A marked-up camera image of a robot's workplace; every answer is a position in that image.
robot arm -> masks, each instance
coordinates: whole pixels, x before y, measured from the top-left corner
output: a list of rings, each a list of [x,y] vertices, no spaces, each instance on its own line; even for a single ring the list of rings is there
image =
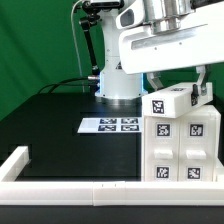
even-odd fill
[[[122,26],[122,16],[129,9],[117,18],[118,27]],[[121,62],[126,73],[156,72],[224,61],[221,22],[224,20],[224,2],[194,9],[190,0],[145,0],[144,11],[140,26],[125,30],[119,39]]]

stacked blocks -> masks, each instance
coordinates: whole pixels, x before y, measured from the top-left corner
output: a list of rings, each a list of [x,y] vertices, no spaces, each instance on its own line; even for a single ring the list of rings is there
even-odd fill
[[[221,116],[203,105],[178,118],[144,111],[143,181],[215,181]]]

green backdrop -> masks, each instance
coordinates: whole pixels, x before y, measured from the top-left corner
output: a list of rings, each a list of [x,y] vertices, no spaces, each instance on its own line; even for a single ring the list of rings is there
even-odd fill
[[[1,0],[0,2],[0,119],[37,91],[51,83],[79,77],[72,37],[72,0]],[[78,25],[82,12],[74,16],[84,75],[91,66],[83,32]],[[104,47],[100,26],[91,29],[100,68]],[[165,85],[197,79],[194,68],[162,73]],[[214,93],[224,101],[224,64],[212,65],[210,81]],[[81,91],[61,87],[58,91]]]

white block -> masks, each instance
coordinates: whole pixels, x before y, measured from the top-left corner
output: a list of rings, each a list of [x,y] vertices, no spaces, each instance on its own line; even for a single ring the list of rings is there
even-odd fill
[[[213,106],[202,106],[181,117],[179,181],[216,179],[220,118]]]
[[[179,83],[142,97],[145,116],[177,118],[213,99],[212,83],[207,83],[207,95],[192,95],[196,83]]]
[[[177,181],[179,119],[143,115],[142,180]]]
[[[124,205],[125,182],[96,182],[93,185],[93,205]]]
[[[0,167],[0,182],[14,181],[29,161],[27,146],[19,146]]]

white plastic piece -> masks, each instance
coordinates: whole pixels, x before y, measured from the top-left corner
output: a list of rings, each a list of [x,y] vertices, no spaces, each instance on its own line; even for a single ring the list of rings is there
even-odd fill
[[[27,146],[20,146],[0,167],[0,182],[14,181],[29,161]]]
[[[170,149],[155,149],[155,159],[173,159],[173,152]]]
[[[125,13],[127,13],[127,11],[131,11],[133,13],[134,21],[133,24],[131,25],[122,26],[121,18]],[[128,7],[116,18],[116,25],[118,29],[129,29],[142,24],[144,19],[145,19],[145,9],[143,0],[136,0],[130,7]]]
[[[192,95],[196,83],[179,83],[142,97],[145,116],[177,118],[213,99],[212,83],[207,83],[207,94]]]
[[[127,182],[126,205],[224,205],[224,183]]]
[[[181,117],[179,181],[215,181],[220,120],[210,105]]]
[[[204,160],[206,159],[206,153],[204,150],[186,150],[187,159],[199,159]]]
[[[142,180],[177,181],[179,120],[143,117]]]
[[[119,38],[124,71],[136,74],[224,61],[223,11],[224,2],[198,8],[181,18],[180,29],[162,35],[153,35],[149,25],[124,31]]]
[[[125,182],[99,182],[93,186],[93,205],[124,205]]]
[[[93,205],[93,183],[0,182],[0,205]]]

